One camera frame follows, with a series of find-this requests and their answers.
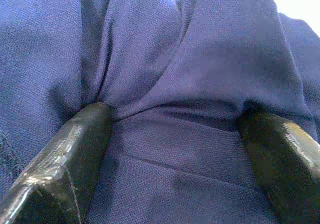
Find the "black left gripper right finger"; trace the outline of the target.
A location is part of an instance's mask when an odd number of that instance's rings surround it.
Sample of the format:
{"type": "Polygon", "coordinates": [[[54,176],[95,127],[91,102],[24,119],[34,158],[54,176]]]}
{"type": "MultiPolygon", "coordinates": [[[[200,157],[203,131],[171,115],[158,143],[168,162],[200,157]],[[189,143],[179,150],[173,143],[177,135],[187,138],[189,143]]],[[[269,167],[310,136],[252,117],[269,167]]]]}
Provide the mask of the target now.
{"type": "Polygon", "coordinates": [[[237,119],[256,182],[281,224],[320,222],[320,145],[298,124],[248,110],[237,119]]]}

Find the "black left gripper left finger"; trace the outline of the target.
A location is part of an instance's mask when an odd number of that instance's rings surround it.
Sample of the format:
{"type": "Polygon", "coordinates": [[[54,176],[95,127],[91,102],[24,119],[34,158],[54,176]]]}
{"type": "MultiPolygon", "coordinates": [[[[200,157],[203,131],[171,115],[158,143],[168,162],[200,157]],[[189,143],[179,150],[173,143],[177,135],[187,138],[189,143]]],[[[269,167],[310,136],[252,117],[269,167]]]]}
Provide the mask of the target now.
{"type": "Polygon", "coordinates": [[[93,103],[67,121],[18,176],[0,205],[3,224],[81,224],[112,134],[112,109],[93,103]]]}

